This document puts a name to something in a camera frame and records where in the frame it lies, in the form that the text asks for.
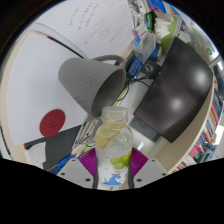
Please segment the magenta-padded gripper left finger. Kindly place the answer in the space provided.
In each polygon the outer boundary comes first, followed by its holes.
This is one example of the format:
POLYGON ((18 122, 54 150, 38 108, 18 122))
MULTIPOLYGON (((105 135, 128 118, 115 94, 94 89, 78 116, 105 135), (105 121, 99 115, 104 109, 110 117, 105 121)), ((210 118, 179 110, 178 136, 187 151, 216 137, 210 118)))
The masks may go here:
POLYGON ((95 149, 78 158, 72 156, 58 172, 58 176, 83 188, 94 189, 97 186, 97 160, 95 149))

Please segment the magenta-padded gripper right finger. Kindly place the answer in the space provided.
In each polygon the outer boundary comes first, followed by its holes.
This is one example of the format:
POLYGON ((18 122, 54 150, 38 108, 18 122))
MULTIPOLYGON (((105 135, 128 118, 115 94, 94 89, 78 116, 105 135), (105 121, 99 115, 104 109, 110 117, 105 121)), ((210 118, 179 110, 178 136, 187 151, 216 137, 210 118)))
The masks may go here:
POLYGON ((132 149, 128 173, 130 189, 143 187, 167 175, 167 171, 156 158, 148 159, 137 149, 132 149))

